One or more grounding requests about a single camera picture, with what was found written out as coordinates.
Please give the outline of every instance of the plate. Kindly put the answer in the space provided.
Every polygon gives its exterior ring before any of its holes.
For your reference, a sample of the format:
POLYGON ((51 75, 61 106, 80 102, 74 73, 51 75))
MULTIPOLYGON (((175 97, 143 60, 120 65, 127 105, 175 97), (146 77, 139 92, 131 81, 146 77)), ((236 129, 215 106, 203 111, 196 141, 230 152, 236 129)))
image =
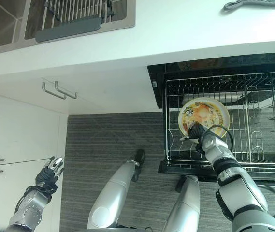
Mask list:
MULTIPOLYGON (((178 125, 184 136, 188 136, 188 128, 193 122, 199 122, 207 128, 220 124, 229 129, 230 114, 225 106, 215 99, 195 98, 187 102, 179 112, 178 125)), ((220 137, 226 134, 220 127, 212 128, 211 131, 220 137)))

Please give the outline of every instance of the robot finger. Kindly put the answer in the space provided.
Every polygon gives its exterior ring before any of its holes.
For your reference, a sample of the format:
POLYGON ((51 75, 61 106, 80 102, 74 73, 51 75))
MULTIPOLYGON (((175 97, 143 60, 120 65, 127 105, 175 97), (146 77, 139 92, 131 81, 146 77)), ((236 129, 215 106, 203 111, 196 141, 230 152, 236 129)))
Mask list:
POLYGON ((55 178, 56 178, 57 180, 59 179, 59 177, 61 176, 61 174, 63 173, 63 171, 64 171, 64 168, 61 168, 61 170, 58 171, 58 172, 56 173, 55 178))
POLYGON ((54 159, 49 165, 48 165, 48 168, 50 168, 51 170, 55 170, 59 165, 62 165, 61 163, 62 162, 63 158, 62 157, 59 157, 59 158, 56 158, 54 159))
POLYGON ((54 173, 57 173, 58 170, 62 167, 62 165, 63 165, 63 162, 61 161, 61 162, 59 163, 59 165, 54 169, 54 173))
POLYGON ((55 157, 52 156, 52 157, 47 161, 47 163, 44 165, 44 167, 48 167, 48 166, 50 165, 50 163, 51 163, 54 159, 55 159, 55 157))

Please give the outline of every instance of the white countertop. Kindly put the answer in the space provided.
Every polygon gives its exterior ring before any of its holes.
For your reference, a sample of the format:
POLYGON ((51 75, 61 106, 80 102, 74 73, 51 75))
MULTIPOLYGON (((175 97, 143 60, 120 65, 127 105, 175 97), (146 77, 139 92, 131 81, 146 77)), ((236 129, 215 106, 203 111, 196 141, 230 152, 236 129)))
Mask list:
POLYGON ((275 8, 137 0, 136 26, 0 54, 0 82, 275 52, 275 8))

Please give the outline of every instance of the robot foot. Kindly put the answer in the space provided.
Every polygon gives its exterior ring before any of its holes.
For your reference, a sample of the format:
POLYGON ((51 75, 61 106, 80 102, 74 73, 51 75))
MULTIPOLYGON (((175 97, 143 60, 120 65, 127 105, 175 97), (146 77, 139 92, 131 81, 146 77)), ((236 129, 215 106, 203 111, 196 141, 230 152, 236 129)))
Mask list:
POLYGON ((184 185, 185 181, 186 181, 187 177, 185 175, 182 175, 175 187, 175 191, 176 192, 181 192, 182 186, 184 185))
POLYGON ((134 160, 139 163, 139 167, 135 167, 134 175, 132 177, 132 181, 138 181, 139 174, 142 171, 142 166, 145 160, 145 151, 142 149, 137 150, 134 160))

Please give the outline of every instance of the silver robot leg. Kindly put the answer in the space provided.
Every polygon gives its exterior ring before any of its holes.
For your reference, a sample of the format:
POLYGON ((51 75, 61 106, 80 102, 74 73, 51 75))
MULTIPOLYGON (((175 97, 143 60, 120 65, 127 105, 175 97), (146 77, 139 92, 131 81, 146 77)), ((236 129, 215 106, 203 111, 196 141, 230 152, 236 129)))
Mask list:
POLYGON ((197 232, 200 218, 200 188, 197 177, 188 176, 163 232, 197 232))
POLYGON ((110 178, 92 206, 88 229, 107 228, 116 224, 136 166, 139 163, 128 160, 110 178))

